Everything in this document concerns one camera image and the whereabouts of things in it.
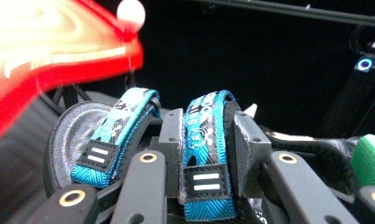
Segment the green object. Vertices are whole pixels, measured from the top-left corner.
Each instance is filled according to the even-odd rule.
[[[351,163],[355,169],[359,184],[375,186],[375,136],[363,136],[354,149]]]

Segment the white label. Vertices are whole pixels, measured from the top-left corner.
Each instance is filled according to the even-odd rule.
[[[219,174],[209,174],[209,175],[194,175],[193,180],[202,179],[219,179]]]
[[[88,156],[88,159],[92,160],[92,161],[98,161],[100,163],[104,163],[105,162],[104,159],[101,159],[101,158],[98,158],[98,157],[95,157],[95,156],[91,156],[91,155]]]
[[[194,190],[206,190],[206,189],[220,189],[219,184],[213,185],[196,185],[194,186]]]
[[[106,150],[102,150],[102,149],[100,149],[100,148],[98,148],[98,147],[94,147],[94,148],[92,148],[91,151],[93,151],[93,152],[97,152],[97,153],[100,153],[100,154],[103,154],[103,155],[108,155],[108,151],[106,151]]]

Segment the black plastic part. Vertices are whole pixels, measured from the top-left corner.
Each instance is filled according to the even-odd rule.
[[[64,99],[65,109],[68,109],[69,107],[79,103],[79,100],[77,99],[77,93],[72,86],[64,87],[62,97]]]
[[[262,162],[272,153],[271,142],[251,117],[238,111],[234,116],[238,166],[238,196],[260,198],[262,189],[257,181]]]
[[[277,192],[274,184],[272,183],[269,175],[267,174],[269,166],[267,163],[263,163],[259,171],[258,181],[261,188],[263,189],[263,197],[266,197],[266,200],[271,204],[274,204],[281,209],[285,209],[283,201],[280,198],[280,195]]]
[[[351,73],[324,115],[317,135],[348,138],[367,133],[375,134],[375,69]]]
[[[300,156],[273,152],[268,172],[291,223],[358,223]]]
[[[83,91],[78,85],[72,85],[74,91],[82,98],[83,101],[92,101],[91,97]]]
[[[152,138],[150,149],[161,152],[167,161],[167,197],[177,198],[183,136],[183,109],[165,114],[159,138]]]
[[[147,150],[133,156],[111,223],[165,223],[165,176],[160,152]]]
[[[57,115],[61,115],[64,112],[64,109],[56,105],[47,94],[43,93],[39,98],[44,101]]]
[[[83,194],[73,193],[73,190],[83,191],[84,196],[81,196]],[[83,197],[82,201],[79,201],[78,195]],[[64,201],[76,202],[76,204],[63,203],[62,197],[64,197]],[[95,223],[98,211],[96,189],[89,185],[74,184],[57,190],[41,207],[33,223]]]
[[[161,110],[161,102],[158,98],[152,97],[152,99],[150,99],[149,103],[151,105],[155,106],[156,110]]]
[[[323,21],[336,21],[343,23],[350,23],[356,25],[365,25],[375,27],[375,17],[323,10],[317,8],[306,8],[291,6],[280,3],[273,3],[267,1],[244,1],[244,0],[200,0],[200,2],[212,3],[228,7],[241,7],[254,10],[262,10],[267,12],[280,13],[291,16],[299,16],[310,19],[317,19]]]
[[[361,223],[375,223],[375,187],[366,186],[359,190],[354,201],[354,213]]]
[[[263,212],[266,216],[267,223],[288,224],[289,217],[285,210],[272,203],[266,196],[262,201]]]
[[[63,86],[59,87],[53,94],[53,102],[58,105],[63,97]]]
[[[115,211],[115,205],[109,207],[105,211],[98,214],[97,220],[95,220],[95,224],[108,224],[111,222],[112,215]]]
[[[285,150],[300,155],[328,187],[344,194],[351,195],[359,190],[359,184],[353,166],[344,154],[352,154],[350,149],[341,147],[339,143],[328,140],[320,141],[288,141],[274,137],[274,133],[266,131],[274,150]]]
[[[239,223],[263,224],[269,223],[261,211],[253,208],[249,202],[250,199],[239,198],[237,200],[237,207],[239,208],[238,217]]]
[[[346,195],[338,190],[329,188],[332,191],[333,195],[339,199],[339,201],[347,208],[349,211],[352,211],[354,207],[354,195]]]
[[[97,192],[100,211],[104,211],[117,203],[122,186],[123,181],[119,180],[109,187]]]
[[[226,152],[228,153],[229,178],[233,195],[238,195],[238,162],[234,131],[234,115],[236,111],[241,111],[237,102],[226,102],[223,108],[223,131],[225,133]]]

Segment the black plastic bracket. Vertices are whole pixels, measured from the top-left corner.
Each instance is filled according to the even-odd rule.
[[[262,208],[264,214],[266,214],[267,222],[277,224],[290,223],[289,217],[285,213],[285,210],[272,203],[265,195],[263,196]]]
[[[118,202],[118,196],[122,186],[123,180],[119,180],[109,187],[97,192],[100,214],[95,223],[109,223],[115,210],[115,204]]]
[[[133,156],[111,223],[165,223],[165,176],[160,152],[147,150]]]
[[[375,223],[375,187],[366,186],[359,190],[354,201],[354,213],[362,223]]]
[[[99,213],[97,190],[74,184],[57,190],[37,213],[36,223],[94,223]]]
[[[260,198],[262,189],[257,181],[262,162],[267,162],[271,153],[271,142],[251,117],[242,111],[234,116],[238,169],[238,196]]]
[[[273,152],[268,174],[290,223],[358,223],[300,156]]]
[[[181,166],[183,136],[183,109],[175,109],[165,114],[160,136],[153,137],[149,149],[157,150],[167,161],[167,197],[177,198]]]

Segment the red plastic piece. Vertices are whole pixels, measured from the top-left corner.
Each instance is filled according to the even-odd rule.
[[[93,1],[0,1],[0,136],[40,93],[142,63],[137,34]]]

